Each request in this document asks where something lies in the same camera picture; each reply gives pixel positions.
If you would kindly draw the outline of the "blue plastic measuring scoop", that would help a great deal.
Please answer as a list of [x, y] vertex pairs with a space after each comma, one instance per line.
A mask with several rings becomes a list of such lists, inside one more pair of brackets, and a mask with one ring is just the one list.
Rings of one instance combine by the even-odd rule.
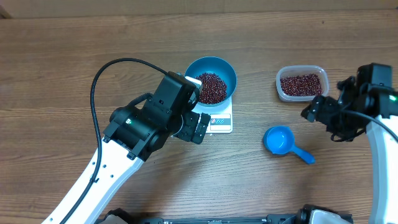
[[274, 126], [269, 128], [263, 137], [264, 147], [271, 153], [283, 156], [290, 152], [295, 153], [307, 164], [314, 164], [315, 158], [307, 151], [295, 145], [295, 137], [290, 128]]

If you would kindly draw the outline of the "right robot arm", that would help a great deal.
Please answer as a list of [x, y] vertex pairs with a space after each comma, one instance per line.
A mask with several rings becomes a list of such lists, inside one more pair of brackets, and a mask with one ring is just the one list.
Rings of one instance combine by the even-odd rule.
[[373, 164], [369, 222], [397, 223], [397, 91], [392, 67], [360, 66], [356, 76], [338, 82], [337, 88], [338, 99], [316, 96], [301, 115], [324, 124], [334, 142], [367, 136]]

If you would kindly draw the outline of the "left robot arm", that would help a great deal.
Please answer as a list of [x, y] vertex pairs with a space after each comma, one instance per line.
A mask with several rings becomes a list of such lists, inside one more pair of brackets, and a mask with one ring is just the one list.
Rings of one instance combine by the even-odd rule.
[[165, 74], [155, 93], [116, 109], [90, 163], [45, 223], [94, 223], [119, 188], [169, 136], [201, 144], [210, 115], [193, 112], [201, 81]]

